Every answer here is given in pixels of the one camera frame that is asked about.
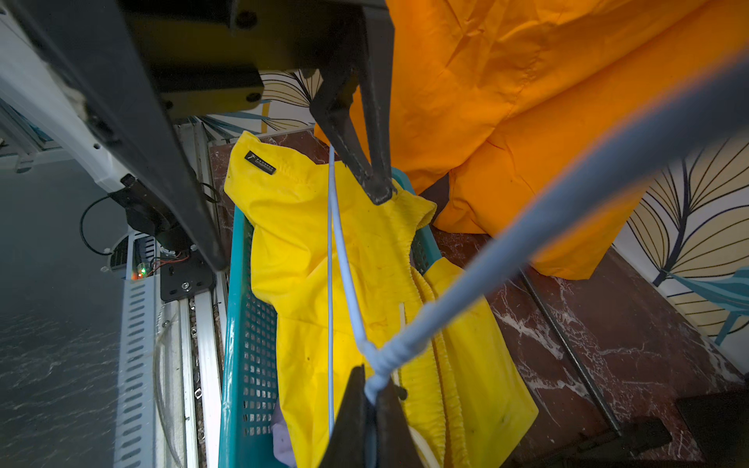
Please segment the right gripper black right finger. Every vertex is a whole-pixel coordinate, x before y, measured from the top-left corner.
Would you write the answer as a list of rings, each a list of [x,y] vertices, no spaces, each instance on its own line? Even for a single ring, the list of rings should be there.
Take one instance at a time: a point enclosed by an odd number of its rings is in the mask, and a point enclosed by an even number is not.
[[[376,467],[423,467],[392,380],[376,398]]]

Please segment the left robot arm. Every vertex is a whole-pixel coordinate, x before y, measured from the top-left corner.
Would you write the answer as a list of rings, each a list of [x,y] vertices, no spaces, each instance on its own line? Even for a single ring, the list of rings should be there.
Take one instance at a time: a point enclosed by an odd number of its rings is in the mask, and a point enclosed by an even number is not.
[[[257,106],[265,71],[319,72],[310,111],[370,200],[393,194],[394,26],[383,1],[9,1],[74,112],[216,271],[218,228],[177,119]]]

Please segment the yellow shorts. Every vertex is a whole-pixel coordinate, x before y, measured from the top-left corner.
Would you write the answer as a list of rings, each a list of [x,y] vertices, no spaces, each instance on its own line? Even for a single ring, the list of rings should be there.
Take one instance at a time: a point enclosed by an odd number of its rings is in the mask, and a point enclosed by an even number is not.
[[[254,228],[251,288],[278,315],[275,399],[296,464],[314,467],[329,440],[351,370],[364,363],[352,331],[339,257],[328,248],[328,191],[337,189],[344,243],[368,340],[385,345],[460,276],[448,259],[425,273],[411,263],[415,234],[433,203],[398,189],[371,203],[343,163],[318,165],[243,134],[224,190]],[[398,370],[417,443],[445,467],[499,467],[538,408],[491,307],[478,301]]]

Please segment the purple shorts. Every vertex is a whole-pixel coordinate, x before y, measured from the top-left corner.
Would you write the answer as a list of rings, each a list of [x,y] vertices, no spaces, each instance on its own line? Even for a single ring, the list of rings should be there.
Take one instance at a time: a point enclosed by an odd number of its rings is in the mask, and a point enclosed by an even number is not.
[[[296,467],[290,431],[279,404],[275,406],[271,415],[270,428],[275,459],[287,467]]]

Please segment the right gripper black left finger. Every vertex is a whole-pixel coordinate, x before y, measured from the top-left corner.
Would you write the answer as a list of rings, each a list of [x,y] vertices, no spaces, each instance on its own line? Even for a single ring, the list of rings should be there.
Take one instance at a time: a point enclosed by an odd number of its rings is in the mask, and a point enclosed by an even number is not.
[[[333,435],[319,465],[320,468],[365,467],[365,436],[369,401],[365,395],[365,369],[352,369]]]

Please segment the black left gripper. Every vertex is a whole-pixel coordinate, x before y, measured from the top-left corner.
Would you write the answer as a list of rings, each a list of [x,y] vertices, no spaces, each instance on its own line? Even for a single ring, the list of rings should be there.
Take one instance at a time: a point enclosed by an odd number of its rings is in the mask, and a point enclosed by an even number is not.
[[[382,1],[122,1],[171,118],[251,109],[263,71],[318,71],[317,125],[376,205],[389,201],[395,28]]]

